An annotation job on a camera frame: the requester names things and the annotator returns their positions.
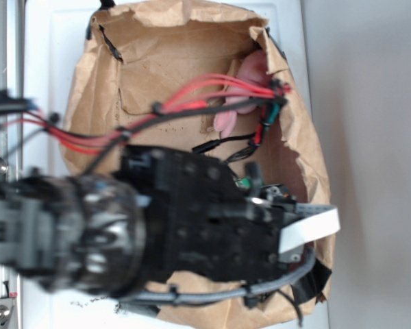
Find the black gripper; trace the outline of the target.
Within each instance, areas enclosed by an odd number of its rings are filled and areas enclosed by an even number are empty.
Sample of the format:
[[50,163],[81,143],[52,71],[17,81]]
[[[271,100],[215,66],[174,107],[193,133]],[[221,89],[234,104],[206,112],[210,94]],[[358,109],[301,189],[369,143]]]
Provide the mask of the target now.
[[279,248],[299,220],[297,200],[281,184],[264,185],[247,166],[237,185],[221,160],[166,147],[129,145],[115,176],[150,202],[141,274],[164,280],[190,271],[215,282],[275,280],[291,270]]

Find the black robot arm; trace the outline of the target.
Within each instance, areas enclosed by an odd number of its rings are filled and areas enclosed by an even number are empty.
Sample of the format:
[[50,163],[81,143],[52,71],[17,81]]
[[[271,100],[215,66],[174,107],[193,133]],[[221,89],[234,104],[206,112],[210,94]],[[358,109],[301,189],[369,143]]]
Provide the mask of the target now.
[[130,296],[189,271],[215,282],[276,279],[282,230],[300,220],[270,197],[257,164],[249,188],[216,158],[130,145],[118,171],[0,182],[0,264],[48,291]]

